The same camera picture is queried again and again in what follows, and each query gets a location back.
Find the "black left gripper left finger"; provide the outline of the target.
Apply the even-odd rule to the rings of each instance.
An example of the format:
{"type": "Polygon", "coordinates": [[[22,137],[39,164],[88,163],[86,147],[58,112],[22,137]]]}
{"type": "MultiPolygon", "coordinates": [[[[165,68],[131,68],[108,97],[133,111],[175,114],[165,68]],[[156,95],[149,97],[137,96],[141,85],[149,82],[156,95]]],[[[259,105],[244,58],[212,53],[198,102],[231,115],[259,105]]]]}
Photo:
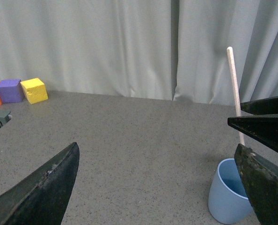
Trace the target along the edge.
{"type": "Polygon", "coordinates": [[[61,224],[79,160],[79,146],[73,142],[0,195],[0,225],[61,224]]]}

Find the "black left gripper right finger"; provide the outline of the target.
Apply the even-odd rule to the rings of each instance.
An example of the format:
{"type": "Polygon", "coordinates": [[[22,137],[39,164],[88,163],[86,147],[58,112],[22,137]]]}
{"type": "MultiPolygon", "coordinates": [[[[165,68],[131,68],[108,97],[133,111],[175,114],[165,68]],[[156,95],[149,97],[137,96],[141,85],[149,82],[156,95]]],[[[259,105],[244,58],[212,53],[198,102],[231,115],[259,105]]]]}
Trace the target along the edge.
{"type": "Polygon", "coordinates": [[[278,225],[278,166],[242,144],[234,159],[260,224],[278,225]]]}

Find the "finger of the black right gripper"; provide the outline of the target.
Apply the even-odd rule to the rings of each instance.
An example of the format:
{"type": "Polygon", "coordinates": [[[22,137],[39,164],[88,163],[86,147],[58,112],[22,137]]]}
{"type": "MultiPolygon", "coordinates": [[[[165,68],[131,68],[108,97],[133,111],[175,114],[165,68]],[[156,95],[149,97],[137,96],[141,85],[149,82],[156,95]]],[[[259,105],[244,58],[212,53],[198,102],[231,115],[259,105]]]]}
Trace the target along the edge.
{"type": "Polygon", "coordinates": [[[278,96],[243,102],[241,110],[250,114],[278,114],[278,96]]]}
{"type": "Polygon", "coordinates": [[[227,124],[278,153],[278,114],[230,117],[227,124]]]}

